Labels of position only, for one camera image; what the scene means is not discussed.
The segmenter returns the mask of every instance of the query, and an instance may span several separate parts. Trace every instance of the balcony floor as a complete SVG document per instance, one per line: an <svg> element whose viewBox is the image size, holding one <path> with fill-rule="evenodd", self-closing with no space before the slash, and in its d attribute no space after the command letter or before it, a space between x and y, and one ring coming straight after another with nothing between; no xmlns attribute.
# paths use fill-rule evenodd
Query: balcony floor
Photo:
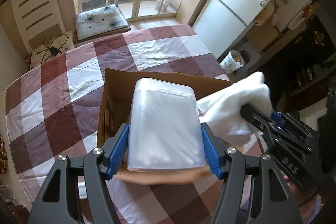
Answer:
<svg viewBox="0 0 336 224"><path fill-rule="evenodd" d="M156 0L142 1L139 9L139 16L157 15L158 11L155 9L155 5ZM118 5L118 7L126 19L132 17L133 2L121 3ZM177 11L171 5L169 5L167 11L161 14L176 14L176 12Z"/></svg>

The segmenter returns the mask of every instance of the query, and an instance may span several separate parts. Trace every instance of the plastic container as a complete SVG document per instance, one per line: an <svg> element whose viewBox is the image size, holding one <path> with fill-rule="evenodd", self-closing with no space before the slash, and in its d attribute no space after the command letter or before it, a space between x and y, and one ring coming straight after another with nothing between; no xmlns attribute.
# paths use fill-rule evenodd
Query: plastic container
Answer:
<svg viewBox="0 0 336 224"><path fill-rule="evenodd" d="M181 171L203 166L193 89L151 78L138 80L131 108L128 170Z"/></svg>
<svg viewBox="0 0 336 224"><path fill-rule="evenodd" d="M231 50L219 65L229 75L244 66L244 59L239 52Z"/></svg>

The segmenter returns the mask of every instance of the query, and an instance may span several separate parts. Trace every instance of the floral cushion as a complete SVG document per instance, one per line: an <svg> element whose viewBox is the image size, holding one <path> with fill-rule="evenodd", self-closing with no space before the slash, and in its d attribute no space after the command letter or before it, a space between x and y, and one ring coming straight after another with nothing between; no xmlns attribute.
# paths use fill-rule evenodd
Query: floral cushion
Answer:
<svg viewBox="0 0 336 224"><path fill-rule="evenodd" d="M114 4L78 14L76 25L78 40L128 27L126 19Z"/></svg>

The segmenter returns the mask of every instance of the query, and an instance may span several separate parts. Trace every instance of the white towel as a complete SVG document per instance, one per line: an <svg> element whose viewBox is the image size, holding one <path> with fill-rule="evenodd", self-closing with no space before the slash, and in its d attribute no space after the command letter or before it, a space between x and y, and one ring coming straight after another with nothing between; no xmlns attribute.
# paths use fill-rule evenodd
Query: white towel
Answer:
<svg viewBox="0 0 336 224"><path fill-rule="evenodd" d="M255 72L233 85L217 91L198 102L200 122L206 122L215 136L231 145L243 145L258 130L240 116L240 108L249 103L265 115L272 112L269 88L264 75Z"/></svg>

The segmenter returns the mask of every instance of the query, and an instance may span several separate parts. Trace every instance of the black cable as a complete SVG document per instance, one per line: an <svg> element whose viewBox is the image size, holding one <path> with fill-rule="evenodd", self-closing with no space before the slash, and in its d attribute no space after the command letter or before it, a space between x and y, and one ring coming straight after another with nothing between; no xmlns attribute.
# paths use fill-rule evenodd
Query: black cable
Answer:
<svg viewBox="0 0 336 224"><path fill-rule="evenodd" d="M44 55L43 55L43 57L42 57L42 59L41 59L41 65L42 65L42 62L43 62L43 59L44 59L46 53L48 52L48 50L50 50L51 45L53 44L53 42L56 40L56 38L59 38L59 37L62 36L62 35L65 35L65 36L67 37L67 39L65 40L65 42L63 43L63 45L60 46L60 47L57 49L60 53L62 53L61 50L60 50L60 48L62 48L62 47L65 45L65 43L68 41L68 38L69 38L65 33L62 33L62 34L60 34L59 36L55 37L55 38L53 39L53 41L50 43L50 46L49 46L49 47L48 47L46 44L44 44L44 42L42 42L42 44L46 47L46 50L45 50L46 52L44 53ZM46 62L51 56L53 56L52 52L50 52L50 56L49 56L46 60L44 60L44 62Z"/></svg>

